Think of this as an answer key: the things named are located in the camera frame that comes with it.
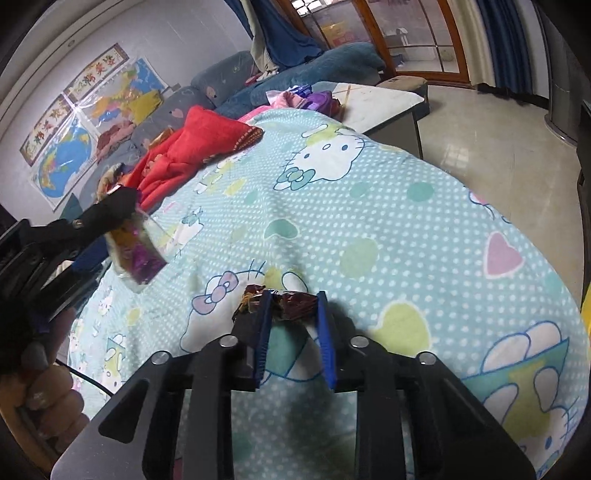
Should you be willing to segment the left hand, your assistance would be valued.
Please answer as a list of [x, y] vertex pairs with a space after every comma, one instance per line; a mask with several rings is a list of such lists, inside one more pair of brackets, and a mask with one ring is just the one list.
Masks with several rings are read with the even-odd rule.
[[72, 374], [57, 364], [75, 319], [73, 308], [58, 314], [49, 333], [25, 348], [16, 372], [1, 376], [1, 422], [25, 458], [44, 473], [88, 424]]

